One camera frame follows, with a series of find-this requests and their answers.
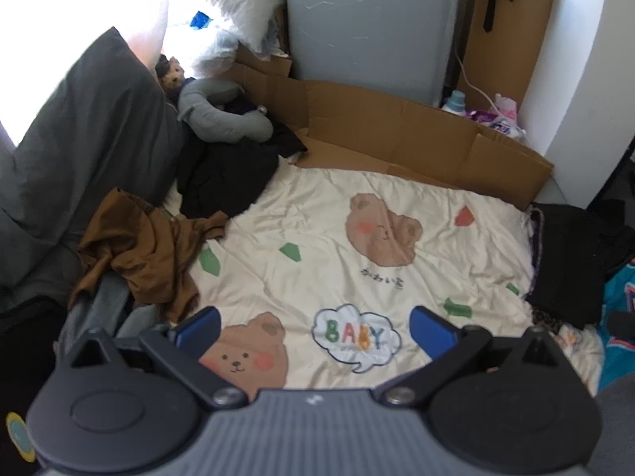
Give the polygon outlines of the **detergent bottle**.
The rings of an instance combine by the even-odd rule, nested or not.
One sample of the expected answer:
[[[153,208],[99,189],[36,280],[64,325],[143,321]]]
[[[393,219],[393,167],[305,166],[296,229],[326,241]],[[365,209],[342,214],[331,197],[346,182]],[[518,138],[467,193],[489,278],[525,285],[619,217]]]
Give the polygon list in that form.
[[[455,89],[452,91],[452,94],[444,102],[443,107],[441,108],[446,113],[450,113],[458,116],[466,115],[466,105],[465,105],[465,94],[463,91]]]

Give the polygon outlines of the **white purple plastic bags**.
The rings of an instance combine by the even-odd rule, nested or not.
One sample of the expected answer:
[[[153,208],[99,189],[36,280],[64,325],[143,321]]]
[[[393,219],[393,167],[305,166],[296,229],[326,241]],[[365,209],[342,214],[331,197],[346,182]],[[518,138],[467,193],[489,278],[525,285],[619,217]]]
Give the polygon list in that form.
[[[527,135],[518,124],[518,107],[514,99],[496,94],[494,106],[484,111],[474,109],[467,116],[477,124],[491,128],[505,135],[507,138],[525,144]]]

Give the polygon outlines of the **grey cabinet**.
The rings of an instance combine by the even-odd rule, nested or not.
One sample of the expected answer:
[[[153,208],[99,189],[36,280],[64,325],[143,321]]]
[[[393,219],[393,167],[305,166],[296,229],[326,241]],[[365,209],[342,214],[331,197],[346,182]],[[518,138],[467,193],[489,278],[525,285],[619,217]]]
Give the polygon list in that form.
[[[295,75],[427,106],[443,92],[458,0],[286,0]]]

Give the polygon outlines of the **grey neck pillow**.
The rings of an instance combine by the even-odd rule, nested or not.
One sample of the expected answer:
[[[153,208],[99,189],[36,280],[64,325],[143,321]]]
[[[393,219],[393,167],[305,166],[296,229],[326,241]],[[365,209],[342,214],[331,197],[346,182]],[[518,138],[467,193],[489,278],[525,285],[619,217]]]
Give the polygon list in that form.
[[[242,87],[229,80],[194,80],[181,90],[177,118],[189,125],[200,140],[214,143],[238,143],[242,139],[265,142],[273,126],[259,109],[242,115],[223,111],[225,106],[244,95]]]

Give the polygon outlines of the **cream bear print duvet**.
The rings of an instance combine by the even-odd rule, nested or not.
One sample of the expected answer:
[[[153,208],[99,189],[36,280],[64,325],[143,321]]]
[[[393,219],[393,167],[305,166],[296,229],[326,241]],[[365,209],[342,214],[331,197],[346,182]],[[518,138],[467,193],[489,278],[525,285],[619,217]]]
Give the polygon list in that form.
[[[221,330],[199,362],[248,395],[367,388],[428,364],[410,315],[519,336],[533,317],[529,216],[395,176],[287,163],[189,273]]]

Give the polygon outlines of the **brown printed t-shirt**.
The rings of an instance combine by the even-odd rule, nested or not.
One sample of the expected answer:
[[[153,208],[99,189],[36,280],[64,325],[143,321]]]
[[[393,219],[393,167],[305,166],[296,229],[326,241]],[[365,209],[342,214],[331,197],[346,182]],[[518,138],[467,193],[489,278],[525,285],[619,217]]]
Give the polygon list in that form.
[[[228,217],[171,219],[158,207],[114,188],[92,215],[77,247],[83,275],[68,306],[94,294],[106,270],[127,282],[136,301],[157,304],[172,322],[183,320],[198,296],[189,267],[207,240],[225,235]]]

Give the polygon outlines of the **dark grey pillow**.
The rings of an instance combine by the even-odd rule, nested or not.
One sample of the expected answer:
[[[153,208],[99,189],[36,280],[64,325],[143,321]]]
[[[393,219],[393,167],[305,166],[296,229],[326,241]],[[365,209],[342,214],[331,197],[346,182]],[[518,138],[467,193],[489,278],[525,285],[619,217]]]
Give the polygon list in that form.
[[[154,205],[174,179],[185,133],[151,71],[104,32],[1,164],[1,308],[68,300],[92,214],[113,188]]]

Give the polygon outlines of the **black clothes pile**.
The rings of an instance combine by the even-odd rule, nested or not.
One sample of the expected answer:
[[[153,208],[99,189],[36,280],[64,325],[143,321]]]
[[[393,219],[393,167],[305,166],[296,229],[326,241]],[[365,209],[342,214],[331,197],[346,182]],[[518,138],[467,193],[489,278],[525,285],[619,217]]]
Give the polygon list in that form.
[[[219,108],[239,115],[259,109],[273,133],[265,142],[206,142],[182,121],[187,139],[177,163],[177,191],[182,197],[180,212],[187,218],[208,218],[217,212],[238,216],[260,198],[282,159],[294,160],[308,152],[295,132],[245,95]]]

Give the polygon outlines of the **black knit garment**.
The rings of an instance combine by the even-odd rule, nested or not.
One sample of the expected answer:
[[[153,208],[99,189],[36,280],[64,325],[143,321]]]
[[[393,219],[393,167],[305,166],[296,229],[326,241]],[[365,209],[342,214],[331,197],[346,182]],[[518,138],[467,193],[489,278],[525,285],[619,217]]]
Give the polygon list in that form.
[[[558,333],[602,318],[604,286],[634,257],[634,228],[625,202],[608,199],[581,209],[535,203],[529,208],[534,276],[525,294],[533,323]]]

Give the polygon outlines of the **grey garment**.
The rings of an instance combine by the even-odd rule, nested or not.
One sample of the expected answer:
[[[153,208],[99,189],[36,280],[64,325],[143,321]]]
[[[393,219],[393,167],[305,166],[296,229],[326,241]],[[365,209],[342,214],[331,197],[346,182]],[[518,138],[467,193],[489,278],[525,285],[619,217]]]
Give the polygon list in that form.
[[[90,329],[100,328],[112,338],[133,338],[145,329],[162,322],[156,304],[140,304],[125,278],[106,272],[93,296],[83,292],[62,326],[57,341],[57,358],[61,360],[72,345]]]

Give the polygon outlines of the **teal printed garment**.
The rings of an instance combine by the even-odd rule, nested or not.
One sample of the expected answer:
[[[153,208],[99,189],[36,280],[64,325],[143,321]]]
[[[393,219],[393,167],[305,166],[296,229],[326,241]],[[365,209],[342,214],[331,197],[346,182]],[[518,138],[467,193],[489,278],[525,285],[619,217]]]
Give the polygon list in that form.
[[[597,327],[605,353],[600,390],[634,372],[634,274],[634,260],[630,260],[604,287],[602,319]]]

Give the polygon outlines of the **small brown plush toy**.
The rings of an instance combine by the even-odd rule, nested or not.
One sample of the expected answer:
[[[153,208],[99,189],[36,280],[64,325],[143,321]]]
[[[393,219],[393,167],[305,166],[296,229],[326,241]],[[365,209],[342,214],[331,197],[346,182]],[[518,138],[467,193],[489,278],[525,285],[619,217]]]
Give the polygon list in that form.
[[[177,98],[182,89],[195,79],[186,77],[181,63],[175,57],[168,58],[161,54],[155,66],[155,72],[159,85],[170,98]]]

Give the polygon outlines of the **brown cardboard sheet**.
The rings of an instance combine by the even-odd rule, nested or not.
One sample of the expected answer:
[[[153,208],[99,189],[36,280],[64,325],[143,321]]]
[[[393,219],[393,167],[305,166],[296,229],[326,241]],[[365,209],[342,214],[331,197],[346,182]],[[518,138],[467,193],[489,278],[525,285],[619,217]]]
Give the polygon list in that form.
[[[526,209],[553,165],[467,118],[370,89],[299,81],[235,63],[227,79],[300,136],[303,168],[379,172]]]

